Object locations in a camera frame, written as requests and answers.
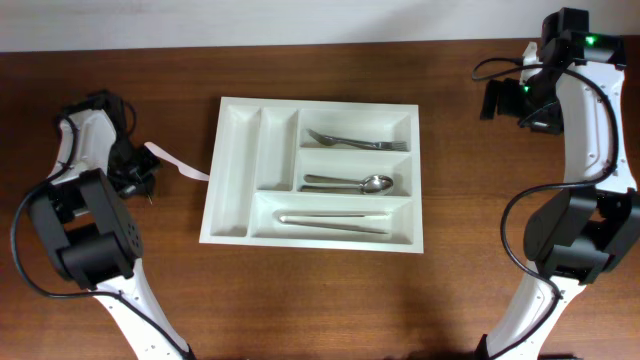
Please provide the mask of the steel fork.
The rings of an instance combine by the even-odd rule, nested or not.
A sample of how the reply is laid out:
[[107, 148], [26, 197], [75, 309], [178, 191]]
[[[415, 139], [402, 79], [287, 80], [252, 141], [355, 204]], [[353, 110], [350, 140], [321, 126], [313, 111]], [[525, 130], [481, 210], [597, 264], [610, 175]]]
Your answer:
[[347, 145], [359, 149], [365, 150], [380, 150], [380, 151], [400, 151], [406, 152], [408, 145], [405, 141], [390, 141], [390, 142], [369, 142], [362, 140], [353, 140], [339, 137], [329, 137], [330, 146], [333, 145]]
[[338, 138], [329, 135], [323, 135], [314, 130], [307, 129], [307, 133], [318, 143], [324, 146], [334, 146], [338, 144], [348, 145], [360, 149], [371, 149], [371, 150], [384, 150], [384, 147], [379, 142], [367, 142], [360, 140], [351, 140], [345, 138]]

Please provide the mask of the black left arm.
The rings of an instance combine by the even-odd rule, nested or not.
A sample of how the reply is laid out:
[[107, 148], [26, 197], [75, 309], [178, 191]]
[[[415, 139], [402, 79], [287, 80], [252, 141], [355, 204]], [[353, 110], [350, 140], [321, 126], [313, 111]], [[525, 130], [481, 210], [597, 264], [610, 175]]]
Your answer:
[[191, 359], [144, 273], [143, 241], [125, 205], [151, 196], [159, 159], [134, 146], [133, 106], [108, 90], [94, 92], [57, 114], [60, 136], [48, 177], [18, 210], [29, 215], [59, 276], [75, 283], [74, 298], [94, 298], [140, 359]]

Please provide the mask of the white plastic cutlery tray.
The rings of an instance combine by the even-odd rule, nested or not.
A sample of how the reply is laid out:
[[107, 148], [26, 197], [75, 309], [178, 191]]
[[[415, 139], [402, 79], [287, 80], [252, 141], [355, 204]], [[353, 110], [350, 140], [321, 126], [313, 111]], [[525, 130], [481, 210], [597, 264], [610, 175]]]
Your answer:
[[[406, 152], [324, 146], [307, 129]], [[301, 192], [307, 174], [393, 179], [385, 196]], [[224, 97], [199, 240], [210, 244], [423, 253], [419, 109], [415, 105]], [[388, 212], [386, 217], [285, 221], [355, 225], [370, 234], [283, 225], [282, 212]]]

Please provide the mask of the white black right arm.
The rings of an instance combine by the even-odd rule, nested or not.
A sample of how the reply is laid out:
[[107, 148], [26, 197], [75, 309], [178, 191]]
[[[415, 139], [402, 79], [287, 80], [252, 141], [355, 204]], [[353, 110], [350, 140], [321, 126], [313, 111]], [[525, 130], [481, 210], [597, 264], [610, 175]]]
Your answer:
[[524, 231], [523, 279], [478, 359], [537, 359], [568, 304], [615, 269], [639, 238], [639, 190], [621, 112], [626, 55], [619, 36], [593, 33], [585, 10], [548, 15], [541, 39], [485, 77], [480, 116], [564, 139], [565, 170]]

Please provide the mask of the pink plastic knife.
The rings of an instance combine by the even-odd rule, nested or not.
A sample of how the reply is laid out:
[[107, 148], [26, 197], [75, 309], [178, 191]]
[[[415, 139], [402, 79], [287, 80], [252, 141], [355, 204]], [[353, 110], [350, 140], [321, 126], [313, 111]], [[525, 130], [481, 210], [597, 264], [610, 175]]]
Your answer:
[[189, 166], [188, 164], [182, 162], [181, 160], [177, 159], [176, 157], [174, 157], [173, 155], [171, 155], [170, 153], [162, 149], [157, 144], [153, 142], [145, 142], [144, 146], [159, 159], [174, 165], [181, 175], [197, 181], [204, 181], [204, 182], [209, 181], [210, 177], [208, 174], [205, 174]]

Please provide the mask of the steel tablespoon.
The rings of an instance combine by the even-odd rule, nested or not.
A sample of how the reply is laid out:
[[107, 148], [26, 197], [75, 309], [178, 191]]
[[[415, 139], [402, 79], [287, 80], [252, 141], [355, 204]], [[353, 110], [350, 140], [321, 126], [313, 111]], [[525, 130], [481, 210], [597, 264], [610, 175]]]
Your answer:
[[367, 188], [383, 188], [394, 187], [392, 178], [386, 175], [370, 175], [361, 180], [326, 177], [319, 175], [307, 174], [303, 177], [305, 183], [303, 185], [311, 186], [329, 186], [329, 187], [367, 187]]
[[329, 186], [311, 186], [303, 185], [300, 187], [301, 192], [317, 192], [317, 193], [336, 193], [336, 194], [357, 194], [357, 195], [379, 195], [385, 196], [390, 194], [394, 187], [383, 188], [367, 188], [367, 187], [329, 187]]

